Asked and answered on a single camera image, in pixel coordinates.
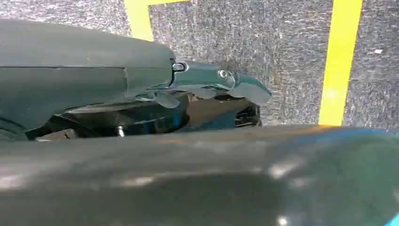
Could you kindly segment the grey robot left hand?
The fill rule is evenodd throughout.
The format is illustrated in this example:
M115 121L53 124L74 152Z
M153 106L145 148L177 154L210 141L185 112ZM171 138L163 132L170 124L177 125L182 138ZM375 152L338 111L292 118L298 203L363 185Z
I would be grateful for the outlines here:
M263 127L271 92L162 44L0 21L3 226L396 226L399 137Z

